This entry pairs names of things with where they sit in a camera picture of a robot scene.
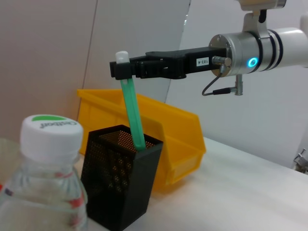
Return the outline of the black mesh pen holder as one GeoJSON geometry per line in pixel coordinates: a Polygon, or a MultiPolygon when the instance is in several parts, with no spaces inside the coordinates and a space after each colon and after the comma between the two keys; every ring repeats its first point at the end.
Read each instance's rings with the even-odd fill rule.
{"type": "Polygon", "coordinates": [[[146,213],[163,142],[145,135],[136,151],[129,127],[91,131],[81,181],[90,219],[110,231],[123,231],[146,213]]]}

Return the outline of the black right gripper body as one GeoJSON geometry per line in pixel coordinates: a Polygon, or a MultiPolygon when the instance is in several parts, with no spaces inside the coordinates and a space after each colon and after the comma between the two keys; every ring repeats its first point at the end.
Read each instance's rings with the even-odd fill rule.
{"type": "Polygon", "coordinates": [[[227,57],[227,49],[203,47],[171,51],[171,58],[176,62],[171,69],[171,79],[183,79],[188,74],[218,69],[219,65],[212,63],[214,56],[227,57]]]}

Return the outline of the yellow plastic bin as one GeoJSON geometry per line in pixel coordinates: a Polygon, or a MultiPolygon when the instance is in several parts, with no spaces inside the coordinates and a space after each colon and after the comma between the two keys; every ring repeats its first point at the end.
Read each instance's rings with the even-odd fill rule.
{"type": "MultiPolygon", "coordinates": [[[[77,90],[81,98],[78,121],[84,129],[81,154],[89,132],[128,126],[122,90],[77,90]]],[[[166,188],[196,171],[206,152],[199,117],[137,94],[143,132],[163,141],[153,191],[166,188]]]]}

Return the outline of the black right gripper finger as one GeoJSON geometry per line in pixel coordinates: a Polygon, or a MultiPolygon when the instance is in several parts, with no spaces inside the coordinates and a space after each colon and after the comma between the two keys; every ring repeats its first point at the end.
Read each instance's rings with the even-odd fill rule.
{"type": "Polygon", "coordinates": [[[125,63],[110,62],[110,72],[116,80],[131,79],[132,76],[172,79],[175,75],[174,63],[174,59],[130,59],[125,63]]]}
{"type": "Polygon", "coordinates": [[[134,57],[130,59],[130,62],[143,62],[152,60],[163,60],[172,58],[174,55],[173,51],[150,51],[146,52],[144,56],[134,57]]]}

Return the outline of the metal clamp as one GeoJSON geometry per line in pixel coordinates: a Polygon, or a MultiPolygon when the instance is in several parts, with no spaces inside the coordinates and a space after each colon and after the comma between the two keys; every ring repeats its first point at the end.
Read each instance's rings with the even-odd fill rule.
{"type": "Polygon", "coordinates": [[[307,149],[303,148],[303,150],[295,156],[293,162],[294,162],[293,170],[308,175],[308,152],[307,152],[307,149]]]}

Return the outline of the clear bottle with green label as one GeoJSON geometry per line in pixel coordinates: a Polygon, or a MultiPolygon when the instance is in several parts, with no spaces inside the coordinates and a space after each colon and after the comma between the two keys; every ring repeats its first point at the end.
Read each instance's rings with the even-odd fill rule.
{"type": "Polygon", "coordinates": [[[83,127],[58,115],[22,122],[21,163],[0,190],[0,231],[87,231],[86,192],[74,167],[83,127]]]}

